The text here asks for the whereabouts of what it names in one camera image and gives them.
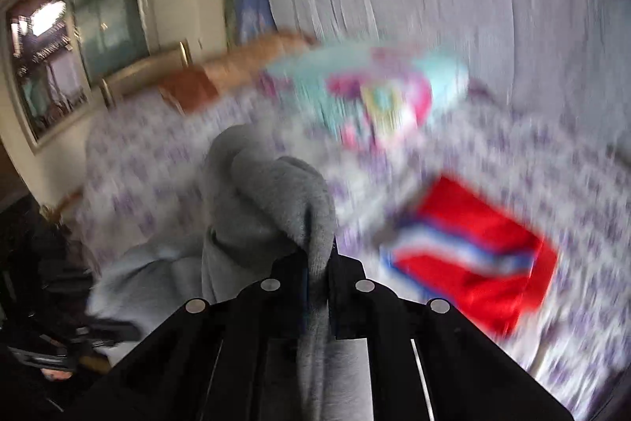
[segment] wooden headboard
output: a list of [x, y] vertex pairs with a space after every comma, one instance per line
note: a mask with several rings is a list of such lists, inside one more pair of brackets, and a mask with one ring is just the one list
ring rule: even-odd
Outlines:
[[186, 41], [136, 61], [101, 80], [105, 105], [108, 108], [116, 106], [116, 102], [156, 84], [168, 74], [185, 69], [188, 65], [190, 54]]

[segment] metal screw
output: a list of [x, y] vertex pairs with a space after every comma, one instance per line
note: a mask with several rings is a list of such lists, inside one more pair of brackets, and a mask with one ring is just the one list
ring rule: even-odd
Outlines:
[[375, 284], [371, 280], [358, 280], [355, 283], [355, 289], [361, 293], [370, 293], [375, 288]]
[[261, 289], [263, 291], [276, 291], [280, 287], [280, 282], [275, 278], [266, 278], [261, 282]]
[[186, 312], [190, 312], [191, 314], [197, 314], [198, 312], [202, 312], [206, 308], [206, 302], [204, 300], [200, 300], [199, 298], [193, 298], [186, 302]]
[[443, 300], [442, 298], [432, 300], [430, 302], [430, 309], [438, 314], [445, 314], [446, 312], [449, 312], [449, 302], [447, 300]]

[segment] red cloth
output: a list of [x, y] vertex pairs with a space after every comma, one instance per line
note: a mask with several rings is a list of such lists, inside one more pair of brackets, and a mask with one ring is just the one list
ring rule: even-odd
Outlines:
[[509, 335], [522, 312], [541, 306], [556, 252], [457, 181], [441, 177], [405, 230], [408, 236], [389, 248], [392, 265], [481, 328]]

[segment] colorful pillow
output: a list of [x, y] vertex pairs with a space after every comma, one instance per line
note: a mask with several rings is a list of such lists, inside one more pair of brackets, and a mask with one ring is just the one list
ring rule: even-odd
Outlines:
[[188, 67], [169, 75], [158, 87], [162, 98], [182, 115], [189, 115], [212, 103], [219, 92], [203, 69]]
[[384, 150], [464, 97], [468, 72], [441, 50], [341, 43], [276, 61], [260, 85], [345, 146]]

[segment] floral bedsheet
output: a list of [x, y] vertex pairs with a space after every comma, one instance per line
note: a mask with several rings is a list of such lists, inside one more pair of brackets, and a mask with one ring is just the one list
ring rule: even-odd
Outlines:
[[99, 269], [160, 234], [201, 230], [198, 170], [212, 139], [257, 123], [279, 154], [304, 159], [336, 201], [342, 253], [401, 297], [427, 300], [379, 260], [379, 234], [440, 173], [459, 176], [545, 234], [559, 253], [540, 311], [497, 343], [587, 419], [631, 360], [631, 176], [539, 118], [469, 100], [386, 154], [345, 150], [316, 125], [249, 89], [190, 117], [147, 92], [106, 113], [88, 140], [80, 237]]

